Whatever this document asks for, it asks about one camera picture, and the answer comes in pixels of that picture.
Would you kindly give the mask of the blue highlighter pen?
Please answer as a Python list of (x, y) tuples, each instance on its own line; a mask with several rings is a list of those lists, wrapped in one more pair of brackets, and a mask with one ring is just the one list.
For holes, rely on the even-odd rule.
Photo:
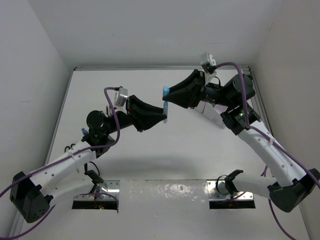
[(166, 116), (166, 118), (163, 120), (163, 123), (166, 124), (168, 122), (168, 108), (169, 104), (167, 101), (163, 102), (163, 114)]

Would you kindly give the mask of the light blue marker cap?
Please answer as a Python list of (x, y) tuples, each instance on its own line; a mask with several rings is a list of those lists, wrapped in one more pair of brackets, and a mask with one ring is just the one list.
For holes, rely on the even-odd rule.
[(170, 92), (170, 88), (168, 86), (164, 86), (162, 89), (162, 96), (165, 97), (166, 95), (168, 95)]

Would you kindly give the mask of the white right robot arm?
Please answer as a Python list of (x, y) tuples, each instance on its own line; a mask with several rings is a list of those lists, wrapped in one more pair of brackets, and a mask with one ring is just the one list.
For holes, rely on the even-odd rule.
[(163, 88), (162, 99), (182, 108), (196, 108), (200, 102), (225, 106), (224, 125), (247, 143), (270, 169), (272, 177), (252, 176), (237, 169), (217, 185), (222, 195), (251, 192), (270, 199), (289, 213), (315, 188), (320, 179), (317, 169), (304, 170), (293, 161), (267, 130), (260, 116), (249, 105), (243, 107), (242, 93), (249, 100), (256, 92), (252, 78), (236, 74), (224, 86), (208, 82), (203, 71), (194, 70), (182, 82)]

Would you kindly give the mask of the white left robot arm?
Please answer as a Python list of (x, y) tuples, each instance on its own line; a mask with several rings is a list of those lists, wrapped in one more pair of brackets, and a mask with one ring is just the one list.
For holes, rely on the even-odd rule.
[(99, 110), (91, 111), (86, 118), (88, 132), (75, 145), (51, 163), (28, 174), (17, 173), (12, 180), (10, 201), (27, 223), (41, 219), (53, 206), (65, 198), (92, 192), (98, 186), (104, 192), (108, 186), (88, 163), (103, 154), (119, 140), (112, 133), (134, 126), (138, 132), (151, 129), (167, 119), (168, 103), (163, 107), (147, 104), (135, 95), (121, 101), (108, 116)]

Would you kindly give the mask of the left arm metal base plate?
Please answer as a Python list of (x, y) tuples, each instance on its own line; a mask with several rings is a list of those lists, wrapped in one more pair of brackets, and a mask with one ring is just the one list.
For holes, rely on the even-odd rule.
[(120, 196), (120, 181), (105, 180), (103, 186), (96, 185), (91, 188), (90, 195), (76, 195), (75, 201), (115, 201)]

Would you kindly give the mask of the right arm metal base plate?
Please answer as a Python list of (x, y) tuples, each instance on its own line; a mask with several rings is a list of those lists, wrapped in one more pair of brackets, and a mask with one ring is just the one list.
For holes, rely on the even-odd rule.
[(254, 195), (251, 192), (236, 192), (231, 195), (225, 188), (225, 181), (221, 179), (212, 179), (206, 181), (208, 198), (211, 202), (223, 201), (251, 201)]

